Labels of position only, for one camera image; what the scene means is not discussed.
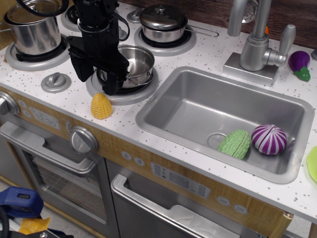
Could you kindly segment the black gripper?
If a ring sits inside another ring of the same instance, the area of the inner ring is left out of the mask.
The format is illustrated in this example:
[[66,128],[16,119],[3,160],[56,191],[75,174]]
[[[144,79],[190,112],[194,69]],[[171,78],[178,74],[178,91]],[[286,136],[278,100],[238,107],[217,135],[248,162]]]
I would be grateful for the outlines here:
[[118,51],[118,19],[110,18],[93,26],[82,20],[77,21],[81,37],[67,37],[69,54],[78,78],[85,82],[94,67],[104,73],[103,91],[115,95],[123,87],[128,74],[128,60]]

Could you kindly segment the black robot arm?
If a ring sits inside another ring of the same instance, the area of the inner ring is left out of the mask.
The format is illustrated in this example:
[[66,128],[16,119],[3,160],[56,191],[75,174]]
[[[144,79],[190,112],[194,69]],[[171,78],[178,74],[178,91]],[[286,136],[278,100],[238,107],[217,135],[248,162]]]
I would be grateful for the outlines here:
[[122,20],[115,0],[76,0],[77,25],[81,37],[67,37],[69,55],[78,78],[85,82],[95,69],[106,73],[103,91],[114,95],[128,74],[128,60],[119,52],[119,26]]

